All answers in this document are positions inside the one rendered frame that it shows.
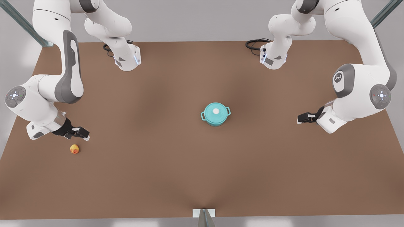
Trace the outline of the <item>teal pot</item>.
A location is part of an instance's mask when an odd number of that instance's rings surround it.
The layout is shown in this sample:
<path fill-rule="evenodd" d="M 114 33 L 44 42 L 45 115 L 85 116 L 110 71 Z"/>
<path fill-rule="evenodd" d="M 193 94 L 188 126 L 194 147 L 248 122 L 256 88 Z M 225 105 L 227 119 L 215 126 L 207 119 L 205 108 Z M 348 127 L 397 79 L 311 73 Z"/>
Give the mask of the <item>teal pot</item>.
<path fill-rule="evenodd" d="M 201 118 L 209 125 L 214 127 L 222 125 L 231 114 L 230 108 L 224 105 L 213 102 L 206 106 L 205 110 L 201 112 Z"/>

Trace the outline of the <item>teal pot lid white knob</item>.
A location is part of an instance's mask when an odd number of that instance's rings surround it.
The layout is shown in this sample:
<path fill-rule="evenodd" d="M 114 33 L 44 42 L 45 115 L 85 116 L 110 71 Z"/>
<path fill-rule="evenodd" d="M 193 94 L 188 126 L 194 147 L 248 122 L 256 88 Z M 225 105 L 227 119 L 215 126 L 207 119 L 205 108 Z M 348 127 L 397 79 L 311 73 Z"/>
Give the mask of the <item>teal pot lid white knob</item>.
<path fill-rule="evenodd" d="M 221 122 L 229 115 L 227 107 L 219 102 L 213 102 L 206 106 L 204 119 L 211 122 Z"/>

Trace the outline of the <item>silver frame post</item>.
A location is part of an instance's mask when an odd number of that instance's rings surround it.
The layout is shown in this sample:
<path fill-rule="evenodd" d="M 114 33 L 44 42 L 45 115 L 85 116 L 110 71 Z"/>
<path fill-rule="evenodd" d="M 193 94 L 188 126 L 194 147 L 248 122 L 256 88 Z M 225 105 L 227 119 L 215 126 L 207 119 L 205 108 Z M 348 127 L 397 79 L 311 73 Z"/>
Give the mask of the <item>silver frame post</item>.
<path fill-rule="evenodd" d="M 389 0 L 389 2 L 371 20 L 371 25 L 376 28 L 386 17 L 393 12 L 404 0 Z"/>
<path fill-rule="evenodd" d="M 43 39 L 35 31 L 33 26 L 7 0 L 0 0 L 0 8 L 2 8 L 12 19 L 14 19 L 14 21 L 16 21 L 42 47 L 53 47 L 53 43 Z"/>
<path fill-rule="evenodd" d="M 215 209 L 193 209 L 193 218 L 198 217 L 198 227 L 215 227 L 212 217 L 216 217 Z"/>

